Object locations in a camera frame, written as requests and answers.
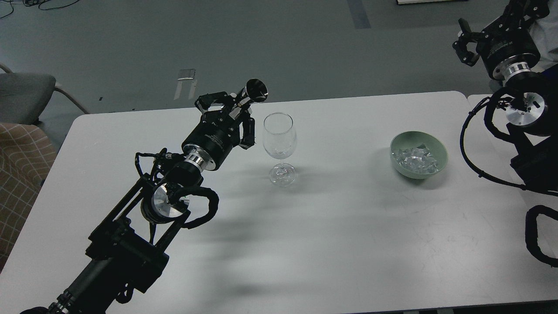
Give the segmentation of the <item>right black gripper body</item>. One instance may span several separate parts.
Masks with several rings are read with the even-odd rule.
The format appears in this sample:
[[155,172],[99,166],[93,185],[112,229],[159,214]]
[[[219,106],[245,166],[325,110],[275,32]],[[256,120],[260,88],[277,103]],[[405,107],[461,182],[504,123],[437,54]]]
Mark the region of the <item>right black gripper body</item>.
[[526,62],[535,66],[541,54],[529,31],[518,28],[500,27],[500,22],[489,24],[481,31],[477,42],[477,52],[490,79],[505,80],[504,68],[516,62]]

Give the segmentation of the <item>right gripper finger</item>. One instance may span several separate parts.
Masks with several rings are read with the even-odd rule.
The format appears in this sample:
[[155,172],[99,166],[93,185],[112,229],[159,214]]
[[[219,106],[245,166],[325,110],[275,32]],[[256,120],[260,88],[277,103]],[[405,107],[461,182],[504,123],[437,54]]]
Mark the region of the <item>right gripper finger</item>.
[[497,29],[512,31],[528,28],[550,13],[548,0],[510,0],[498,18]]
[[489,33],[486,33],[485,31],[473,32],[468,21],[466,21],[464,18],[459,18],[458,24],[461,32],[460,34],[458,34],[458,39],[453,42],[452,48],[454,49],[454,52],[458,56],[461,63],[467,66],[474,66],[479,60],[480,54],[470,51],[468,49],[468,44],[487,42],[491,38],[491,35]]

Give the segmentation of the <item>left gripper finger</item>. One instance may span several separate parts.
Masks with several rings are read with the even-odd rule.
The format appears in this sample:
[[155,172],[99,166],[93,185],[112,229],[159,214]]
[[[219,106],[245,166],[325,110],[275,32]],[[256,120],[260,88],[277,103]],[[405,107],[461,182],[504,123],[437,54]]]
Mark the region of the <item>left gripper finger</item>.
[[239,108],[238,125],[242,127],[239,146],[245,150],[255,145],[255,119],[251,116],[251,109]]
[[[217,111],[209,111],[211,106],[219,106]],[[219,113],[219,115],[229,115],[233,108],[237,105],[235,97],[229,95],[227,92],[208,93],[199,96],[194,102],[194,106],[205,113]]]

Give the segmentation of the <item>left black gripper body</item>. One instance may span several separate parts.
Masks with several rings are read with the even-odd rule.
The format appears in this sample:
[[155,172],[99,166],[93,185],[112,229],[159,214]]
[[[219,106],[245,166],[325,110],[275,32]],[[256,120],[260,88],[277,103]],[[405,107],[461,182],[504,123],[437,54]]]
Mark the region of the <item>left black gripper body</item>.
[[181,149],[184,153],[189,153],[193,147],[202,149],[207,156],[205,169],[216,171],[233,147],[240,144],[240,124],[241,120],[221,110],[207,111],[181,144]]

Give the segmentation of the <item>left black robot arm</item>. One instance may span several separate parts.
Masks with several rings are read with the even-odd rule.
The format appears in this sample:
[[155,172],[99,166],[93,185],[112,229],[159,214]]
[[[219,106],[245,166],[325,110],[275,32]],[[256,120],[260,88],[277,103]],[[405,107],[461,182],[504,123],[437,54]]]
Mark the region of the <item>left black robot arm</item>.
[[144,293],[169,262],[166,249],[181,229],[209,222],[218,210],[218,194],[202,187],[203,171],[219,169],[233,147],[255,144],[251,104],[267,100],[265,87],[250,80],[235,95],[198,97],[201,119],[181,144],[181,153],[163,148],[134,157],[138,181],[96,226],[86,255],[92,260],[57,300],[25,314],[104,314],[117,301]]

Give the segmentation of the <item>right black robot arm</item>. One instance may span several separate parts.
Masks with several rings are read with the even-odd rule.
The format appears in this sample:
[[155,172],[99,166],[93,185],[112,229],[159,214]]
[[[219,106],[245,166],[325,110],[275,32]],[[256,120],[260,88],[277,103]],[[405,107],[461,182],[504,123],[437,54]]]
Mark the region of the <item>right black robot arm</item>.
[[[466,164],[479,177],[523,191],[557,195],[557,82],[536,73],[541,54],[528,32],[550,13],[547,0],[510,0],[501,16],[480,32],[458,20],[461,32],[452,48],[467,66],[482,60],[492,80],[502,86],[468,113],[459,136]],[[484,125],[497,139],[514,145],[510,166],[522,179],[511,183],[477,167],[466,154],[464,140],[472,118],[484,110]]]

